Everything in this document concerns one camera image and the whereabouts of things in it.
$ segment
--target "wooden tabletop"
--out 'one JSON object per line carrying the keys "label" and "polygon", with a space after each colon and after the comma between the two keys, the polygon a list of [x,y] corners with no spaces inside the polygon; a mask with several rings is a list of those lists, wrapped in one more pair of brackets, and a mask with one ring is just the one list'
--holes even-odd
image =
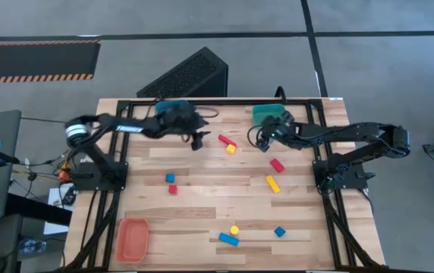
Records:
{"label": "wooden tabletop", "polygon": [[[101,99],[97,113],[114,114],[118,100]],[[328,126],[348,124],[343,100],[322,100]],[[190,144],[183,143],[179,136],[149,140],[131,135],[127,153],[130,173],[119,202],[115,237],[122,218],[146,218],[150,229],[148,249],[141,263],[120,263],[115,259],[114,239],[109,269],[333,269],[322,199],[316,192],[311,167],[313,150],[298,151],[273,143],[268,152],[260,152],[246,137],[251,126],[251,105],[212,107],[220,114],[207,118],[210,125],[204,129],[212,133],[204,137],[204,148],[199,151],[192,152]],[[296,121],[307,122],[303,106],[287,105],[286,109]],[[143,118],[146,111],[146,106],[137,106],[134,117]],[[318,114],[314,116],[318,123]],[[225,152],[219,134],[236,142],[234,155]],[[98,142],[103,151],[109,149],[110,135]],[[332,149],[346,153],[354,149],[354,144],[333,143]],[[269,164],[273,158],[285,166],[282,173],[276,173]],[[167,173],[175,174],[176,196],[168,193]],[[270,174],[281,187],[280,193],[273,193],[267,184],[266,175]],[[342,193],[352,234],[373,259],[383,263],[370,204],[356,190]],[[67,261],[80,250],[92,195],[77,195],[65,246]],[[98,200],[97,196],[87,238],[92,233]],[[238,247],[218,239],[221,232],[228,234],[233,224],[241,229]],[[281,238],[273,232],[278,226],[286,230]],[[338,230],[337,235],[342,263],[347,264]],[[104,241],[105,234],[99,242],[97,265],[102,262]]]}

